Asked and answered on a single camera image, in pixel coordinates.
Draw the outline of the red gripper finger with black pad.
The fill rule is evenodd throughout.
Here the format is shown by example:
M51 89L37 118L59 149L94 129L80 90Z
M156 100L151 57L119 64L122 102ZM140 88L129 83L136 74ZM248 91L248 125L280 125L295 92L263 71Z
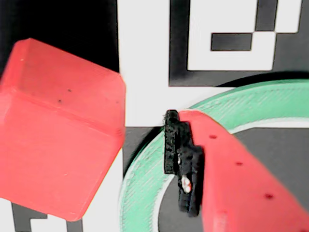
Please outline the red gripper finger with black pad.
M168 110L164 172L206 232L306 232L309 213L230 132L199 111Z

